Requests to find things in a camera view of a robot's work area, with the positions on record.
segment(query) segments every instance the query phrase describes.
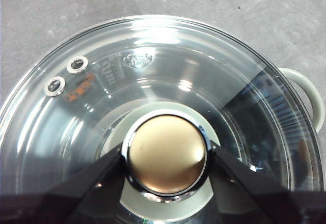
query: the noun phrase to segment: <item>gray countertop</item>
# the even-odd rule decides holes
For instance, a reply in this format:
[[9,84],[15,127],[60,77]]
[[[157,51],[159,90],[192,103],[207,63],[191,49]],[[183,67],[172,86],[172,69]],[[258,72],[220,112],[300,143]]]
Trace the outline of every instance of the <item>gray countertop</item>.
[[[326,102],[326,0],[1,0],[1,9],[1,102],[57,43],[90,25],[138,14],[188,17],[223,29],[276,66],[306,75]],[[319,137],[326,143],[325,126]]]

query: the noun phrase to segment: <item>glass lid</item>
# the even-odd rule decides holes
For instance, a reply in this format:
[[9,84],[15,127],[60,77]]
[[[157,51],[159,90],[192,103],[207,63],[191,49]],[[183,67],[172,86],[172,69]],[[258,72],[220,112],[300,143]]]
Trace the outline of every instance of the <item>glass lid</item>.
[[1,112],[0,193],[66,181],[107,152],[126,116],[158,102],[196,111],[251,170],[290,190],[323,189],[310,118],[277,68],[203,23],[136,16],[75,35],[16,86]]

